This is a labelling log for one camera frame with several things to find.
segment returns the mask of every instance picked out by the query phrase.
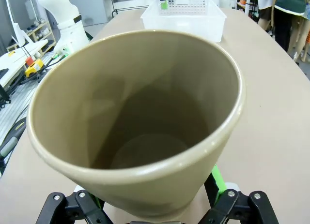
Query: bucket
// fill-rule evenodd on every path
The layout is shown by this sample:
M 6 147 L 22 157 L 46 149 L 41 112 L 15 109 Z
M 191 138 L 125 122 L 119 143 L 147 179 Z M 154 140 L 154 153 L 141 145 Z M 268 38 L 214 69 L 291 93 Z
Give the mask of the bucket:
M 201 38 L 144 30 L 94 42 L 52 69 L 29 107 L 40 157 L 147 221 L 185 211 L 245 102 L 231 56 Z

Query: translucent storage bin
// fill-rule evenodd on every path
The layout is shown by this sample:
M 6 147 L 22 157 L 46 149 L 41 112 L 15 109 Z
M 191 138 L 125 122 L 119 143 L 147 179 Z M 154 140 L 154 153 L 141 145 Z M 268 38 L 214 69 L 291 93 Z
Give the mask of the translucent storage bin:
M 154 0 L 141 18 L 146 29 L 181 31 L 220 42 L 226 15 L 212 0 L 167 0 L 166 9 Z

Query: bolt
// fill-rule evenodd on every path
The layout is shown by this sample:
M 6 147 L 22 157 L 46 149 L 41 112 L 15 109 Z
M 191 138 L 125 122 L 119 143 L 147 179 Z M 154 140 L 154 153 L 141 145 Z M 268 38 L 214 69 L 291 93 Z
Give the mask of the bolt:
M 259 194 L 254 194 L 254 198 L 255 198 L 255 199 L 260 199 L 261 196 L 260 196 Z
M 234 192 L 233 192 L 233 191 L 229 191 L 229 192 L 227 193 L 227 195 L 228 195 L 228 196 L 234 196 Z

